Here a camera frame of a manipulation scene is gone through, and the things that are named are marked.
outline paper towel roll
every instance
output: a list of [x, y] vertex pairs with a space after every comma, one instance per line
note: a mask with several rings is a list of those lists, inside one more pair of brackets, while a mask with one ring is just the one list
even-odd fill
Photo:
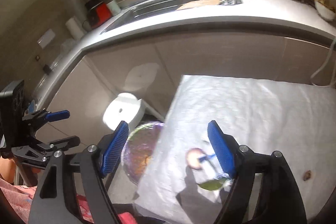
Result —
[[105, 110], [103, 122], [115, 130], [121, 121], [128, 123], [130, 132], [136, 128], [145, 112], [141, 99], [131, 93], [120, 93]]
[[67, 27], [67, 29], [71, 33], [71, 36], [75, 40], [80, 40], [83, 37], [83, 35], [86, 33], [86, 31], [82, 28], [82, 26], [80, 25], [78, 19], [75, 16], [73, 16], [72, 18], [70, 18], [65, 23], [65, 26]]

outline white fabric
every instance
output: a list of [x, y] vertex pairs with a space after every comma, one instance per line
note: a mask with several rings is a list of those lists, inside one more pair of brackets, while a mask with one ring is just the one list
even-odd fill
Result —
[[[211, 120], [254, 152], [281, 151], [300, 189], [307, 218], [321, 210], [336, 185], [336, 91], [270, 80], [186, 75], [139, 182], [135, 205], [140, 213], [171, 223], [214, 222], [221, 204], [212, 199], [212, 192], [190, 182], [186, 186], [184, 180], [185, 153], [203, 147], [202, 136]], [[307, 170], [312, 178], [303, 181]], [[184, 210], [176, 199], [182, 191]]]

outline cable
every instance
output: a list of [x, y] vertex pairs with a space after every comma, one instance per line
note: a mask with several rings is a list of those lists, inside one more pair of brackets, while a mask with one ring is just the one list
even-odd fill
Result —
[[84, 29], [84, 23], [87, 21], [87, 19], [85, 19], [82, 23], [82, 28]]
[[330, 84], [329, 85], [316, 85], [313, 82], [313, 78], [318, 75], [328, 64], [329, 59], [331, 58], [331, 55], [333, 53], [334, 47], [336, 44], [336, 37], [334, 38], [333, 42], [330, 45], [329, 48], [329, 52], [327, 54], [327, 58], [325, 59], [324, 63], [322, 64], [322, 66], [320, 68], [317, 69], [317, 71], [315, 71], [311, 76], [310, 76], [310, 82], [314, 85], [314, 86], [319, 86], [321, 88], [332, 88], [335, 84], [336, 84], [336, 80], [335, 80], [335, 75], [336, 75], [336, 61], [334, 64], [334, 70], [333, 70], [333, 74], [331, 76], [331, 80], [330, 80]]

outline green leaf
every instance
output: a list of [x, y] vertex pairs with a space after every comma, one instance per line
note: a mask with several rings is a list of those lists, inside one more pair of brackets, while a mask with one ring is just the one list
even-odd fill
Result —
[[219, 180], [214, 179], [214, 180], [209, 180], [203, 183], [197, 183], [197, 185], [205, 190], [215, 191], [215, 190], [220, 189], [226, 180], [227, 178], [221, 178]]

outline pink fabric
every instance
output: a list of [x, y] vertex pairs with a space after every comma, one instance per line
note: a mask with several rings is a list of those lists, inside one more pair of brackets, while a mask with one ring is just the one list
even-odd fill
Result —
[[[36, 192], [36, 186], [13, 186], [0, 179], [0, 188], [14, 211], [25, 223], [28, 223], [29, 211]], [[83, 219], [94, 223], [86, 198], [82, 195], [77, 195], [77, 201], [81, 209]], [[122, 224], [137, 224], [136, 220], [130, 213], [122, 213], [118, 216]]]

